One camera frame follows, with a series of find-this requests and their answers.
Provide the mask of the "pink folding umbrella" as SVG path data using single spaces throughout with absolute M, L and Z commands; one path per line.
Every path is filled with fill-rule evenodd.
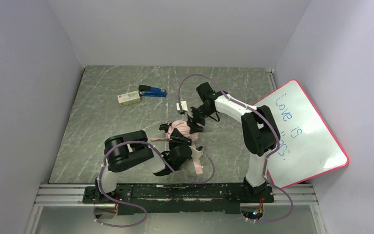
M 195 141 L 199 138 L 198 133 L 191 133 L 190 127 L 187 125 L 186 121 L 183 120 L 177 120 L 172 123 L 168 124 L 162 124 L 160 125 L 159 130 L 165 132 L 165 136 L 162 138 L 156 138 L 153 137 L 150 140 L 151 141 L 167 141 L 169 144 L 170 136 L 184 136 L 187 138 L 190 138 L 192 143 L 191 146 L 195 147 Z M 188 160 L 182 160 L 181 162 L 174 161 L 174 148 L 176 146 L 169 146 L 169 150 L 163 151 L 161 154 L 163 156 L 163 159 L 168 163 L 168 165 L 165 165 L 164 169 L 155 173 L 155 176 L 166 176 L 172 173 L 172 170 L 170 168 L 173 168 L 175 171 L 178 171 L 181 169 L 181 166 Z M 195 167 L 196 174 L 200 175 L 203 173 L 203 169 L 201 166 L 200 159 L 192 159 L 193 165 Z

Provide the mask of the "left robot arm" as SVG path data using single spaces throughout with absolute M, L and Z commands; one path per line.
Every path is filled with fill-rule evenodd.
M 168 132 L 165 140 L 168 141 L 169 150 L 157 154 L 148 145 L 135 143 L 147 142 L 147 134 L 143 130 L 108 138 L 104 150 L 108 156 L 100 179 L 103 191 L 115 191 L 118 173 L 139 164 L 146 165 L 155 176 L 167 176 L 173 172 L 169 166 L 178 171 L 187 160 L 203 156 L 200 148 L 193 147 L 192 137 L 184 136 L 177 129 Z

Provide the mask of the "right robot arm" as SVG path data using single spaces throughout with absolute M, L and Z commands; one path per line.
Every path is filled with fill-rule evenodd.
M 238 121 L 242 126 L 244 144 L 250 152 L 248 171 L 243 183 L 248 193 L 261 193 L 267 186 L 267 155 L 276 148 L 280 139 L 270 108 L 266 105 L 248 105 L 228 93 L 216 92 L 207 82 L 199 85 L 196 91 L 203 104 L 198 108 L 191 107 L 191 115 L 187 119 L 190 133 L 202 132 L 206 124 L 205 118 L 212 117 L 212 114 L 222 113 Z

